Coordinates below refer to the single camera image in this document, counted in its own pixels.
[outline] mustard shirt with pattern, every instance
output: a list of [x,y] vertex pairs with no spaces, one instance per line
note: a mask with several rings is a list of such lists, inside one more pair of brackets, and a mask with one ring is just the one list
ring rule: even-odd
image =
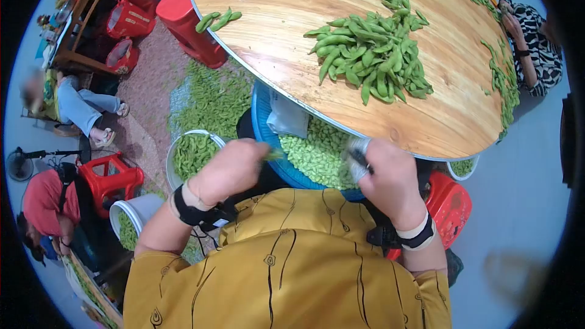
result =
[[386,260],[366,242],[366,208],[338,190],[280,189],[236,208],[200,263],[133,261],[126,329],[451,327],[447,277]]

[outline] hair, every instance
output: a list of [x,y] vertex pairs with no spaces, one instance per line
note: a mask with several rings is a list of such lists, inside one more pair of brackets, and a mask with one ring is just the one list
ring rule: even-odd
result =
[[30,254],[37,262],[41,262],[43,266],[47,267],[44,263],[43,250],[40,246],[35,246],[33,239],[26,235],[29,229],[29,222],[26,220],[25,213],[21,212],[16,217],[16,226],[18,227],[18,236],[23,244],[30,250]]

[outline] sandal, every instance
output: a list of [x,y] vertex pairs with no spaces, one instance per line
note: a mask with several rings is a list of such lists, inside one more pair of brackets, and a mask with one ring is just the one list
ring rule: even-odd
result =
[[110,135],[110,138],[108,139],[108,136],[106,136],[105,138],[101,139],[100,141],[95,141],[95,147],[97,148],[103,148],[103,147],[108,147],[112,144],[114,137],[116,136],[116,133],[114,131],[112,131],[111,128],[106,128],[104,131],[106,131],[107,135]]
[[128,115],[128,113],[130,113],[130,106],[128,106],[128,103],[121,103],[116,114],[121,118],[124,118]]

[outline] red plastic stool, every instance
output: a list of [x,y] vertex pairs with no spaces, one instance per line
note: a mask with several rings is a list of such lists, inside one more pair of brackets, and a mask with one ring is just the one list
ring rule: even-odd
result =
[[[144,173],[141,168],[129,168],[120,157],[121,152],[117,152],[107,157],[94,159],[78,168],[79,174],[87,181],[94,194],[94,208],[101,218],[109,218],[109,211],[102,208],[102,203],[106,196],[113,197],[115,193],[124,188],[124,199],[129,200],[134,197],[134,188],[144,182]],[[109,164],[119,171],[117,174],[108,175]],[[93,168],[96,166],[104,167],[104,174],[98,175]]]
[[195,26],[199,17],[191,0],[161,0],[156,7],[158,18],[179,41],[187,55],[211,69],[216,69],[227,60],[225,50],[207,33],[197,33]]
[[[443,246],[448,249],[472,212],[472,200],[465,188],[441,172],[432,171],[429,184],[427,209],[435,220]],[[399,256],[400,249],[391,249],[386,258],[395,260]]]

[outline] round wooden table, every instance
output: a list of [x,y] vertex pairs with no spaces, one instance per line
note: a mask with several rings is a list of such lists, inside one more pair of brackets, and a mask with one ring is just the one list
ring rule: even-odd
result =
[[435,93],[421,100],[406,96],[384,104],[362,104],[360,91],[345,79],[319,85],[315,45],[303,33],[349,14],[377,11],[391,16],[381,0],[191,0],[202,17],[228,6],[242,18],[209,33],[260,80],[311,114],[357,136],[390,139],[416,157],[467,158],[497,140],[501,127],[500,95],[491,91],[490,52],[502,35],[483,5],[470,0],[410,0],[430,26],[410,34],[418,41],[425,77]]

